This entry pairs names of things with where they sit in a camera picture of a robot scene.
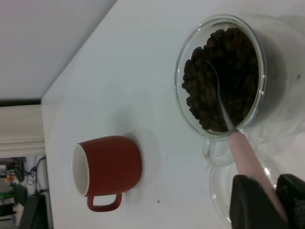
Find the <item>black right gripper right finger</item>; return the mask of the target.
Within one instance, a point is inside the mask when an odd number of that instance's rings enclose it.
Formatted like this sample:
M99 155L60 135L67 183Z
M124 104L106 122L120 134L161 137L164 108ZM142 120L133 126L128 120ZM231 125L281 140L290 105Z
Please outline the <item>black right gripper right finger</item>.
M305 182L292 174L281 174L276 193L285 209L292 229L305 228Z

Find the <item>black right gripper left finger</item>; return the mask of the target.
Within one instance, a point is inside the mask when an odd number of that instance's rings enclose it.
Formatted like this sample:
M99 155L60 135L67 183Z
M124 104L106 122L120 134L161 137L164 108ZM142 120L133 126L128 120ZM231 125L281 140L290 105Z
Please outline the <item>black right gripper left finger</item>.
M288 229L263 188L254 179L233 178L229 215L233 229Z

